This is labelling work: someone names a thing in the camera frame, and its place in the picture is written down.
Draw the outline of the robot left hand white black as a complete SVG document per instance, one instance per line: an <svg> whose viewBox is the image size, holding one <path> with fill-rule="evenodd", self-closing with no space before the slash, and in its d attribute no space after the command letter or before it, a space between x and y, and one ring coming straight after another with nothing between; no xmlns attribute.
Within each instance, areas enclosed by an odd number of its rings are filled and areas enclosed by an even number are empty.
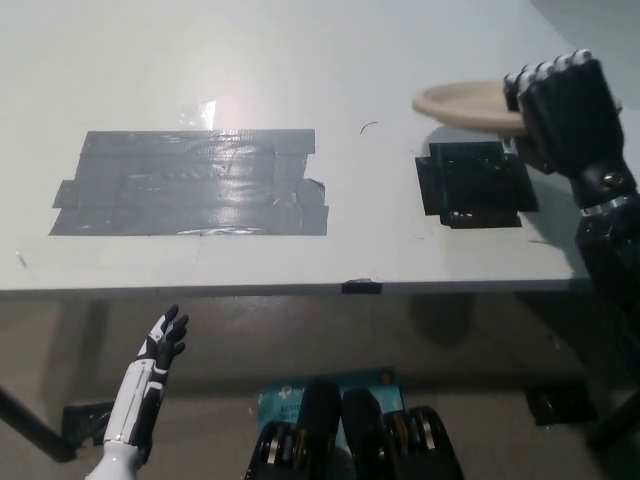
<svg viewBox="0 0 640 480"><path fill-rule="evenodd" d="M170 367L185 349L188 321L172 305L152 327L120 385L104 434L106 443L116 441L138 449L149 445Z"/></svg>

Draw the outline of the robot right hand black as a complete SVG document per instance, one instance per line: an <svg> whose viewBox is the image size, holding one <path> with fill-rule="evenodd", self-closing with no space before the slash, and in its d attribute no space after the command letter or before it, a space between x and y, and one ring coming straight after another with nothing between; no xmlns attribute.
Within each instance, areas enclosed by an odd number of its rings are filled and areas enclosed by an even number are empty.
<svg viewBox="0 0 640 480"><path fill-rule="evenodd" d="M590 50L509 73L503 92L508 110L523 118L539 169L565 177L580 209L638 195L624 160L619 110Z"/></svg>

